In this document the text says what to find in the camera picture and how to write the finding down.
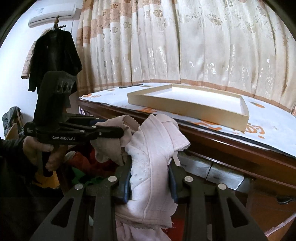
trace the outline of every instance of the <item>white storage box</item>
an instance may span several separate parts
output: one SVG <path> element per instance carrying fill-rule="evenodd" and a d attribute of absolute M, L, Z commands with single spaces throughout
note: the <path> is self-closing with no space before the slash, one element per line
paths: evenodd
<path fill-rule="evenodd" d="M 207 177 L 212 165 L 210 161 L 195 156 L 188 156 L 182 151 L 178 152 L 178 158 L 185 171 L 202 178 Z"/>
<path fill-rule="evenodd" d="M 236 190 L 239 185 L 244 180 L 244 176 L 227 168 L 213 164 L 209 174 L 207 176 L 207 181 L 212 183 L 224 183 L 230 189 Z"/>

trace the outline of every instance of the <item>white tablecloth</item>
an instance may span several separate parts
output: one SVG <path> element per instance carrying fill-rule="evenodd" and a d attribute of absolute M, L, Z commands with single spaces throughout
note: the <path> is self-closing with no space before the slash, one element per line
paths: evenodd
<path fill-rule="evenodd" d="M 272 149 L 296 157 L 296 118 L 276 106 L 251 97 L 243 96 L 250 114 L 249 123 L 245 132 L 187 116 L 176 115 L 128 103 L 127 93 L 162 85 L 167 84 L 145 83 L 143 86 L 133 86 L 122 89 L 114 88 L 84 95 L 81 99 L 134 111 L 152 114 L 163 113 L 179 120 L 178 122 L 182 125 L 191 126 L 199 130 L 201 130 L 199 127 L 203 126 L 205 128 L 202 131 L 214 132 L 217 135 L 223 136 L 227 135 L 230 139 L 235 139 L 251 146 L 262 149 Z"/>

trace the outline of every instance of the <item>beige curtain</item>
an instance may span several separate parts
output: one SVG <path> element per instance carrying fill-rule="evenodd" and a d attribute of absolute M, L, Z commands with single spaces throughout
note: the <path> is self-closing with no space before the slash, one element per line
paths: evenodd
<path fill-rule="evenodd" d="M 261 0 L 86 0 L 77 50 L 80 94 L 168 82 L 296 103 L 296 42 Z"/>

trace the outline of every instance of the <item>metal rivet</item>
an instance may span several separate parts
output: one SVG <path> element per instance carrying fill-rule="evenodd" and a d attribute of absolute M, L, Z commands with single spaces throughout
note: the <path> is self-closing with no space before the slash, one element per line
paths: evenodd
<path fill-rule="evenodd" d="M 115 182 L 117 180 L 117 177 L 116 176 L 110 176 L 108 177 L 108 181 L 109 182 Z"/>
<path fill-rule="evenodd" d="M 184 178 L 184 180 L 190 183 L 190 182 L 193 181 L 193 177 L 191 177 L 191 176 L 186 176 L 186 177 Z"/>
<path fill-rule="evenodd" d="M 227 186 L 224 183 L 219 183 L 218 188 L 221 190 L 225 190 L 227 188 Z"/>
<path fill-rule="evenodd" d="M 80 190 L 82 188 L 83 188 L 83 184 L 81 184 L 81 183 L 78 183 L 78 184 L 75 185 L 76 190 Z"/>

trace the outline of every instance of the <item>cardboard box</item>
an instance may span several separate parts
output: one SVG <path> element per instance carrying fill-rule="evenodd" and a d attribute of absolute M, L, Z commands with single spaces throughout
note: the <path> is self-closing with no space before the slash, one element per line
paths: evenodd
<path fill-rule="evenodd" d="M 210 161 L 195 156 L 188 156 L 182 151 L 178 152 L 178 158 L 185 171 L 202 178 L 207 177 L 212 165 L 212 162 Z"/>
<path fill-rule="evenodd" d="M 168 84 L 127 94 L 128 103 L 245 131 L 249 111 L 241 95 L 207 87 Z"/>
<path fill-rule="evenodd" d="M 227 168 L 213 164 L 207 176 L 207 181 L 224 183 L 230 189 L 236 190 L 244 180 L 244 176 Z"/>

